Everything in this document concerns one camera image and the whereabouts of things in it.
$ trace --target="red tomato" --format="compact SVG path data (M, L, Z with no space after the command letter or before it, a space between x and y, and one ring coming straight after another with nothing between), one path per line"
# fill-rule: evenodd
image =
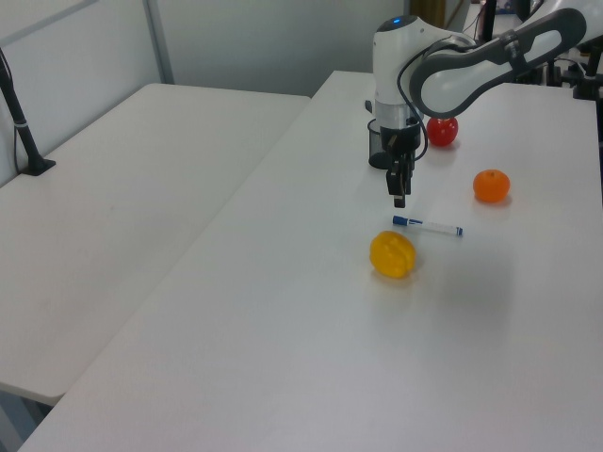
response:
M459 133L459 123L456 118L438 120L431 118L427 122L427 137L433 146L448 146Z

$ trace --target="white table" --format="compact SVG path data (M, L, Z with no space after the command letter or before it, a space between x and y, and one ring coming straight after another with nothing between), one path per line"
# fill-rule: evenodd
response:
M55 404L307 105L150 85L0 189L0 390Z
M603 449L593 104L479 99L405 211L465 237L399 229L417 269L392 281L368 261L395 210L367 164L373 86L330 77L22 452ZM491 167L503 205L473 197Z

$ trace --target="white panel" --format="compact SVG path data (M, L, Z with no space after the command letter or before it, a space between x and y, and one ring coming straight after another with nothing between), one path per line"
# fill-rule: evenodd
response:
M403 0L152 0L177 84L313 95L371 72L373 35Z
M3 50L42 154L159 81L142 0L98 0ZM14 176L12 136L12 117L0 96L0 185Z
M0 0L0 44L6 44L93 1Z

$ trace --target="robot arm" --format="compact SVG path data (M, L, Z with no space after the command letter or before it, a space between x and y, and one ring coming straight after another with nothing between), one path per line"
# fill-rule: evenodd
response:
M421 113L456 116L488 89L601 34L603 0L548 0L515 30L479 47L414 16L384 23L373 42L375 118L393 159L387 184L394 204L403 207L411 192Z

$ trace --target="yellow fruit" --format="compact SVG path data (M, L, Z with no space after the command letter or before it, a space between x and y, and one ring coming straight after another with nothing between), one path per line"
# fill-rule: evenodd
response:
M381 274L403 278L415 268L416 251L402 234L383 231L370 243L370 262Z

